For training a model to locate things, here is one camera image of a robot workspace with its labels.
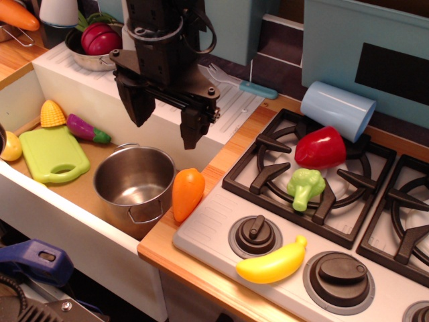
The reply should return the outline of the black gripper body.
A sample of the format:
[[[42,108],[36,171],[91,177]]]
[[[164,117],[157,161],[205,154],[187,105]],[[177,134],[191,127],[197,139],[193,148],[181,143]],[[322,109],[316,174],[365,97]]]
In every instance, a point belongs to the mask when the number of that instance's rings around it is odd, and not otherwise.
[[[180,110],[209,107],[214,122],[220,117],[217,99],[220,91],[200,71],[196,57],[179,44],[138,44],[136,50],[113,50],[109,58],[116,70],[141,79],[154,99]]]

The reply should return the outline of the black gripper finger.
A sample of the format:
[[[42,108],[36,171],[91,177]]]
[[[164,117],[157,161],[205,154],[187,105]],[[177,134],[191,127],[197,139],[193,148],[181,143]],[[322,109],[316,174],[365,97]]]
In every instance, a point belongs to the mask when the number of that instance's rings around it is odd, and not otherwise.
[[[209,107],[185,107],[181,111],[180,133],[185,150],[195,149],[202,136],[208,133],[214,121],[214,112]]]
[[[119,96],[130,120],[141,127],[154,112],[154,97],[146,91],[146,83],[141,79],[123,70],[115,70],[114,75]]]

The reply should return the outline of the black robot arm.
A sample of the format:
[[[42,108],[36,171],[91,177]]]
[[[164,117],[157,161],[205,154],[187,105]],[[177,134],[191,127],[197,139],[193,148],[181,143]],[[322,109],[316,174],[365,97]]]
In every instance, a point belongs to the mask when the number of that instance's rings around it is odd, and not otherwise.
[[[198,68],[199,56],[217,44],[204,1],[128,1],[127,11],[135,48],[113,50],[109,57],[128,116],[140,127],[156,100],[178,108],[184,147],[193,150],[220,117],[220,91]]]

